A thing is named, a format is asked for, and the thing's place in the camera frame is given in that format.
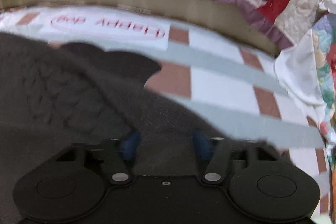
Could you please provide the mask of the colourful patchwork quilt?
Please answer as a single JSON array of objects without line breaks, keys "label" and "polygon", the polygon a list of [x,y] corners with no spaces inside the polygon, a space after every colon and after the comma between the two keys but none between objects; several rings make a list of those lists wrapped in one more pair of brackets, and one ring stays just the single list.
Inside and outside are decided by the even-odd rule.
[{"label": "colourful patchwork quilt", "polygon": [[325,141],[331,172],[331,215],[335,218],[335,14],[326,13],[312,28],[318,90],[318,128]]}]

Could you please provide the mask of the white cloth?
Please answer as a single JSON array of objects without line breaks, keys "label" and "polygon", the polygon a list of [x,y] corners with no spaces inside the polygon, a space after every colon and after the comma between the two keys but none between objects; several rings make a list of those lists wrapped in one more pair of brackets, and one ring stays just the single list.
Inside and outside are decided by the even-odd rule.
[{"label": "white cloth", "polygon": [[[335,0],[321,0],[318,8],[325,14],[335,14]],[[279,82],[302,102],[320,106],[322,98],[318,90],[312,28],[297,45],[280,53],[274,72]]]}]

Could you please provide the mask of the dark grey knit sweater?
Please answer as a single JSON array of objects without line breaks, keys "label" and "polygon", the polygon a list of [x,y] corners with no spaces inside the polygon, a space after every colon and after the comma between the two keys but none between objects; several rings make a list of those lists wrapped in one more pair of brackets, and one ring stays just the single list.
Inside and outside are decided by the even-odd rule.
[{"label": "dark grey knit sweater", "polygon": [[[193,132],[231,140],[223,184],[202,184]],[[141,134],[129,184],[105,142]],[[297,223],[294,166],[222,135],[185,106],[45,43],[1,34],[1,223]]]}]

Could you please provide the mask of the checked white pink bedsheet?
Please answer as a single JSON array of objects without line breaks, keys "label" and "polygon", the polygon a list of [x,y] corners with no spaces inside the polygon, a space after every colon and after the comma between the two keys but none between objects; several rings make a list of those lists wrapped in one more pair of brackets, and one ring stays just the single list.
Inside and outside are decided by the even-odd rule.
[{"label": "checked white pink bedsheet", "polygon": [[57,47],[84,43],[103,68],[154,67],[145,86],[187,106],[218,129],[264,138],[318,182],[315,215],[332,208],[330,167],[318,114],[277,79],[277,60],[187,23],[97,6],[34,7],[1,13],[1,31]]}]

